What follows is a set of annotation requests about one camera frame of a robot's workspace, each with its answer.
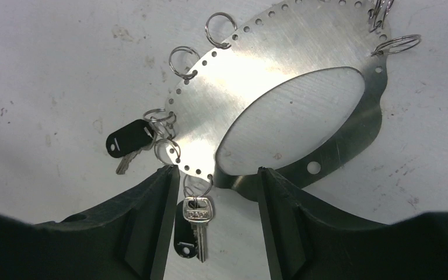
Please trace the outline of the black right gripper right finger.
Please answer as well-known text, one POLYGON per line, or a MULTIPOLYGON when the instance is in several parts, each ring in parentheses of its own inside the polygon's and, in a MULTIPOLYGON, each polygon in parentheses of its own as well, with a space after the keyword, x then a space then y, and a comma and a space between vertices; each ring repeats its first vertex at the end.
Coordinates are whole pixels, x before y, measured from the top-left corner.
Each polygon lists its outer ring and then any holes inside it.
POLYGON ((257 176, 272 279, 448 279, 448 212, 385 225, 336 208, 274 169, 257 176))

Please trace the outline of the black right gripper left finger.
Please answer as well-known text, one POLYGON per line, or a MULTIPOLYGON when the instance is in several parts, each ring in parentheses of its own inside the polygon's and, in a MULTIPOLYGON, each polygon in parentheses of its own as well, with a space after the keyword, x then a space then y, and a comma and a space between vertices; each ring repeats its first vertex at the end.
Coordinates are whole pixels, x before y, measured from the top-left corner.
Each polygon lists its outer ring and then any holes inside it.
POLYGON ((61 222, 0 215, 0 279, 162 279, 179 191, 173 166, 61 222))

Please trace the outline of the silver key with black tag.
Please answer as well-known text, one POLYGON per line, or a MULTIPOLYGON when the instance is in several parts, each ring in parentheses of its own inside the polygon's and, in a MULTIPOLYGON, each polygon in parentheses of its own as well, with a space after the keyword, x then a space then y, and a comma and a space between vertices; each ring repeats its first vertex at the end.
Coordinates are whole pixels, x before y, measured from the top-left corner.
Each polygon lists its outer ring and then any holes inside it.
POLYGON ((138 119, 111 133, 106 149, 112 158, 121 159, 115 173, 125 174, 132 160, 155 143, 156 133, 149 122, 138 119))

